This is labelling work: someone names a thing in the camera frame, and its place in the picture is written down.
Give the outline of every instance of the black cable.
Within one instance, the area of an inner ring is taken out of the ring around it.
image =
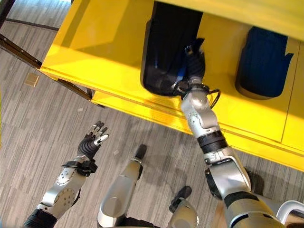
[[[214,101],[212,102],[212,104],[210,105],[210,108],[212,109],[216,103],[218,102],[219,100],[219,97],[220,97],[220,90],[219,89],[214,89],[214,90],[211,90],[209,92],[209,94],[214,94],[214,93],[218,93],[217,96],[215,97]]]
[[[80,198],[80,191],[81,191],[81,189],[79,189],[79,191],[78,191],[78,195],[77,195],[77,197],[76,197],[76,199],[75,199],[74,203],[72,204],[72,206],[74,206],[74,204],[76,204],[76,203],[77,203],[77,201],[79,200],[79,198]]]

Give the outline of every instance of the floor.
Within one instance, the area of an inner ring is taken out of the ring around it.
[[[9,18],[59,27],[70,3],[60,0],[16,0]],[[5,22],[0,33],[43,59],[56,32]],[[39,74],[37,87],[23,84],[29,72]],[[184,185],[197,209],[200,228],[210,227],[217,205],[207,187],[202,152],[192,136],[125,113],[96,106],[0,50],[1,143],[0,217],[4,228],[20,227],[52,186],[60,165],[76,155],[87,129],[97,120],[110,138],[96,155],[97,172],[82,188],[78,203],[58,228],[96,227],[98,205],[136,147],[148,151],[128,215],[166,227],[169,203]],[[254,173],[255,189],[264,196],[304,202],[304,173],[243,152],[243,164]]]

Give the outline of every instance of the yellow storage unit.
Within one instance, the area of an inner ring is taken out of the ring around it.
[[[140,83],[145,27],[152,8],[152,0],[120,0],[119,4],[110,0],[75,0],[40,70],[55,80],[61,78],[96,90],[92,99],[96,104],[190,133],[180,110],[181,100],[151,94]],[[238,60],[250,28],[203,14],[198,37],[205,38],[204,83],[222,91],[214,107],[220,127],[230,145],[304,171],[304,140],[293,137],[296,133],[303,136],[303,128],[302,132],[293,132],[289,127],[304,119],[303,112],[296,115],[300,121],[290,115],[295,113],[293,104],[298,104],[299,110],[304,108],[300,41],[288,39],[286,51],[294,56],[283,93],[269,100],[253,100],[234,87]]]

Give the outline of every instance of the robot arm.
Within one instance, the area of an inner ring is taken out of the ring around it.
[[[79,199],[80,189],[86,177],[97,169],[94,155],[109,135],[107,128],[98,121],[79,144],[77,156],[68,161],[53,187],[43,196],[34,212],[23,224],[25,228],[52,228],[64,213]]]
[[[205,175],[210,192],[225,202],[228,227],[284,227],[272,210],[250,192],[249,176],[219,128],[207,98],[209,88],[202,84],[204,55],[191,46],[185,50],[188,79],[186,85],[178,84],[176,91],[183,98],[181,109],[209,165]]]

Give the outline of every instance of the robot finger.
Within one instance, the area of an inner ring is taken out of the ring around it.
[[[107,140],[108,138],[109,138],[109,135],[108,135],[108,134],[101,135],[101,136],[99,136],[98,138],[96,138],[96,139],[94,140],[94,144],[95,144],[96,146],[99,146],[99,145],[101,145],[105,140]]]

